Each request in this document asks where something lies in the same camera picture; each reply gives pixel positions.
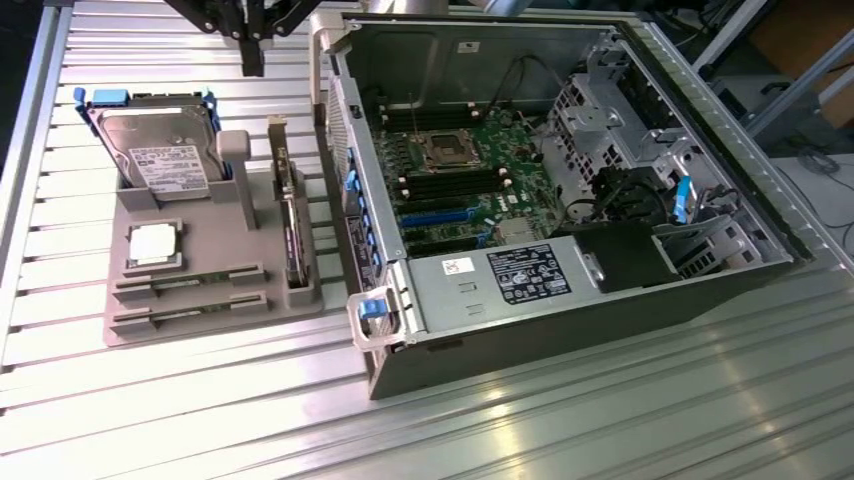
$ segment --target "white sticker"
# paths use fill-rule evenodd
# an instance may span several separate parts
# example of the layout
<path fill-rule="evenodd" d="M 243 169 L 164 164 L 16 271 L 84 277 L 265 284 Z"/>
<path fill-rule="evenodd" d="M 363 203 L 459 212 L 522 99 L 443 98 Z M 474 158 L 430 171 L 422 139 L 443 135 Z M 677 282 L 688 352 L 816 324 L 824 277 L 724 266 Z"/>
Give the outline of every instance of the white sticker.
<path fill-rule="evenodd" d="M 457 45 L 457 53 L 478 53 L 481 50 L 481 42 L 459 42 Z"/>
<path fill-rule="evenodd" d="M 209 188 L 195 145 L 131 148 L 128 152 L 154 193 L 187 192 Z"/>
<path fill-rule="evenodd" d="M 442 268 L 446 275 L 457 275 L 475 271 L 475 264 L 471 263 L 471 257 L 455 258 L 454 260 L 442 260 Z"/>

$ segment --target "metal slats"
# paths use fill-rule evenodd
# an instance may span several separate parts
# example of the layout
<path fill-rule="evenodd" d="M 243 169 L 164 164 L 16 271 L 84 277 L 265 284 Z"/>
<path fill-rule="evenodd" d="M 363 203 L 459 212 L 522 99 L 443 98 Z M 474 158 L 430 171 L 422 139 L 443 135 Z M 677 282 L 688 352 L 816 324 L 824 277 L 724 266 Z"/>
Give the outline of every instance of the metal slats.
<path fill-rule="evenodd" d="M 293 63 L 245 79 L 222 38 L 196 33 L 156 0 L 79 1 L 70 24 L 56 104 L 43 108 L 51 129 L 31 228 L 19 232 L 18 287 L 31 290 L 10 314 L 0 478 L 852 474 L 854 285 L 826 249 L 808 270 L 685 325 L 373 402 L 341 310 L 307 62 L 294 56 L 307 58 L 307 35 L 278 39 L 269 55 Z M 128 85 L 211 86 L 226 127 L 253 134 L 257 165 L 270 159 L 266 116 L 294 115 L 289 146 L 310 176 L 325 314 L 104 347 L 115 169 L 71 93 Z"/>

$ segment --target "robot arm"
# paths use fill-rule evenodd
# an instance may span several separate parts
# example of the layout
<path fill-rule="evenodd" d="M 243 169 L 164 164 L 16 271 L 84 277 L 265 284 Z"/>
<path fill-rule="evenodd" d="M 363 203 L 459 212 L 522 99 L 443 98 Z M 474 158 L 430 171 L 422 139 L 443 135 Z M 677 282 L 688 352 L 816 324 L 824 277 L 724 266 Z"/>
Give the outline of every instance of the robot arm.
<path fill-rule="evenodd" d="M 205 33 L 219 32 L 241 47 L 243 76 L 265 76 L 261 42 L 274 35 L 287 37 L 322 0 L 279 0 L 265 8 L 265 0 L 164 0 Z M 475 0 L 487 14 L 514 16 L 531 0 Z M 375 13 L 447 13 L 447 0 L 371 0 Z"/>
<path fill-rule="evenodd" d="M 274 35 L 287 37 L 309 17 L 321 0 L 279 0 L 265 8 L 265 0 L 164 0 L 205 33 L 217 31 L 241 47 L 243 76 L 265 76 L 261 42 Z"/>

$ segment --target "barcode sticker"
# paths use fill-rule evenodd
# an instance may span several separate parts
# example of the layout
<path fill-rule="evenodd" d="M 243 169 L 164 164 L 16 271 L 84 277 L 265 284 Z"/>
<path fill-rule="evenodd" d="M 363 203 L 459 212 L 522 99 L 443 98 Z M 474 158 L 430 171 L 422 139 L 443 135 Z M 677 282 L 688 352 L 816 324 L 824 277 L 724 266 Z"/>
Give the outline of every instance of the barcode sticker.
<path fill-rule="evenodd" d="M 131 148 L 128 152 L 152 193 L 187 192 L 209 188 L 195 145 Z"/>

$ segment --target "black cable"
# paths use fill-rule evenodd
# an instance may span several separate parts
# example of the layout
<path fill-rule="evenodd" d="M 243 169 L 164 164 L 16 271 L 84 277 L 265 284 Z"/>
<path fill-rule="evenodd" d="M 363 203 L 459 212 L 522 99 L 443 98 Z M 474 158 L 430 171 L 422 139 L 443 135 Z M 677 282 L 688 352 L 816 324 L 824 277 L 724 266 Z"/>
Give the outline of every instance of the black cable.
<path fill-rule="evenodd" d="M 533 53 L 527 53 L 514 58 L 514 60 L 510 62 L 510 65 L 507 66 L 507 70 L 505 71 L 505 75 L 502 76 L 502 81 L 498 84 L 498 90 L 495 91 L 495 95 L 493 95 L 493 99 L 490 100 L 490 103 L 485 110 L 485 116 L 490 114 L 490 112 L 493 111 L 493 108 L 495 107 L 495 104 L 498 103 L 502 92 L 505 91 L 505 85 L 507 83 L 507 79 L 510 78 L 510 74 L 513 73 L 517 65 L 522 65 L 522 71 L 519 73 L 519 81 L 517 82 L 517 86 L 514 87 L 511 95 L 515 94 L 517 90 L 519 90 L 519 87 L 522 86 L 522 81 L 525 79 L 525 73 L 526 73 L 525 61 L 526 60 L 533 60 L 534 62 L 537 62 L 543 67 L 543 69 L 546 69 L 546 71 L 551 73 L 555 83 L 558 84 L 558 87 L 563 88 L 563 80 L 561 79 L 561 74 L 554 69 L 554 67 L 549 65 L 538 55 L 534 55 Z"/>
<path fill-rule="evenodd" d="M 838 67 L 833 67 L 830 70 L 828 70 L 828 73 L 838 72 L 840 70 L 845 70 L 849 67 L 854 67 L 854 62 L 848 62 Z"/>

